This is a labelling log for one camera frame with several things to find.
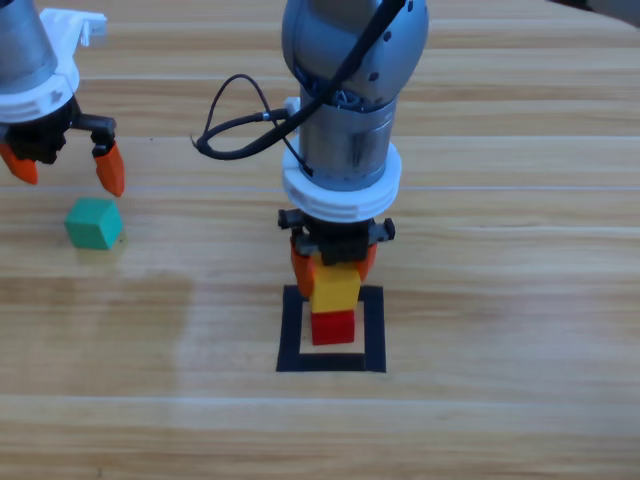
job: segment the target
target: metal cylinder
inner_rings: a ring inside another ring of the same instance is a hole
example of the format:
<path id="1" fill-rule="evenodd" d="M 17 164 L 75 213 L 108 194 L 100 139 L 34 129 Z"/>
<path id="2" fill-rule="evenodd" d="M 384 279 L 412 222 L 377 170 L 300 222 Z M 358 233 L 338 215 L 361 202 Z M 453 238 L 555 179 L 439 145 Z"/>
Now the metal cylinder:
<path id="1" fill-rule="evenodd" d="M 312 98 L 302 89 L 302 107 Z M 396 100 L 367 113 L 323 105 L 300 127 L 300 153 L 310 180 L 335 191 L 370 187 L 385 169 Z"/>
<path id="2" fill-rule="evenodd" d="M 37 87 L 57 66 L 33 0 L 14 0 L 0 7 L 0 93 Z"/>

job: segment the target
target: red block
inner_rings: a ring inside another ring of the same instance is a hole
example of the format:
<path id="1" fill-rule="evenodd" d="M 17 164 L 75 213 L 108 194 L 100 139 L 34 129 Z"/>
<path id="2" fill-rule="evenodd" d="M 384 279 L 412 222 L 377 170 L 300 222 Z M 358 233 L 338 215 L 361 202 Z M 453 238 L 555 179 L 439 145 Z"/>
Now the red block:
<path id="1" fill-rule="evenodd" d="M 312 313 L 311 337 L 316 346 L 353 343 L 356 338 L 355 312 Z"/>

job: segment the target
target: black square outline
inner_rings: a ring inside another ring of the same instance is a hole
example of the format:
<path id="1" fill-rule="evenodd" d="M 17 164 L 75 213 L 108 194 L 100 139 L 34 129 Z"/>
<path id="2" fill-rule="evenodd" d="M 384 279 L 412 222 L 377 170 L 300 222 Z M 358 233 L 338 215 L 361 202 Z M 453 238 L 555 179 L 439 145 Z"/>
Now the black square outline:
<path id="1" fill-rule="evenodd" d="M 384 329 L 384 291 L 364 286 L 364 353 L 300 353 L 302 305 L 298 287 L 285 285 L 282 293 L 282 329 L 277 372 L 387 372 Z"/>

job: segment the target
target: yellow block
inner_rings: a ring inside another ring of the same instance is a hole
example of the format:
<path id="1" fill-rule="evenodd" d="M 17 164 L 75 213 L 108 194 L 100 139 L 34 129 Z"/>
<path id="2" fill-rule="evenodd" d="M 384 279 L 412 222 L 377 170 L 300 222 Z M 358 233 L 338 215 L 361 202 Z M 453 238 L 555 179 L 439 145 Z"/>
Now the yellow block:
<path id="1" fill-rule="evenodd" d="M 319 258 L 314 260 L 314 287 L 309 299 L 311 312 L 355 310 L 361 284 L 357 265 L 345 263 L 327 267 Z"/>

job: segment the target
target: wood grain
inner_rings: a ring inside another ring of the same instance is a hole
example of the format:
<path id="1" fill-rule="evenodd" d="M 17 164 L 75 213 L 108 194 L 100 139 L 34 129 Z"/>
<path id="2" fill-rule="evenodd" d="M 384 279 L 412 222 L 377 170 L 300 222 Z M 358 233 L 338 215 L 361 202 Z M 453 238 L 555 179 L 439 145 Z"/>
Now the wood grain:
<path id="1" fill-rule="evenodd" d="M 126 232 L 69 245 L 75 200 L 106 197 L 82 134 L 38 187 L 0 178 L 0 478 L 637 480 L 640 35 L 542 0 L 430 2 L 370 278 L 389 373 L 277 374 L 283 147 L 215 162 L 189 135 L 234 73 L 296 93 L 285 3 L 53 5 L 111 20 L 79 99 L 117 117 Z M 217 115 L 259 108 L 238 84 Z"/>

